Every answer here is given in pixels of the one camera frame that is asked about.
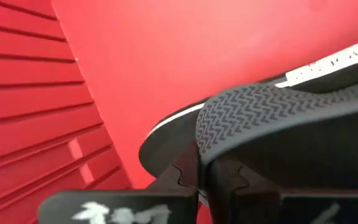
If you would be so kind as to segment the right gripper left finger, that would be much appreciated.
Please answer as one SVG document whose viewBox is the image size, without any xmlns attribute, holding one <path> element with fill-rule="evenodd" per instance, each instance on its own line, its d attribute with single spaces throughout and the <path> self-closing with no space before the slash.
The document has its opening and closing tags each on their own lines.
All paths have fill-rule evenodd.
<svg viewBox="0 0 358 224">
<path fill-rule="evenodd" d="M 64 190 L 44 200 L 39 224 L 196 223 L 200 155 L 195 142 L 147 188 Z"/>
</svg>

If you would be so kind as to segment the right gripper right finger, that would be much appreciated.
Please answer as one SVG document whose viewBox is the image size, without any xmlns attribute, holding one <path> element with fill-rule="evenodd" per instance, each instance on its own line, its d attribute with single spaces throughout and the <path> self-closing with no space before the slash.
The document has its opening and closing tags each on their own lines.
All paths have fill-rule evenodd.
<svg viewBox="0 0 358 224">
<path fill-rule="evenodd" d="M 213 223 L 358 224 L 358 190 L 281 189 L 232 157 L 208 167 Z"/>
</svg>

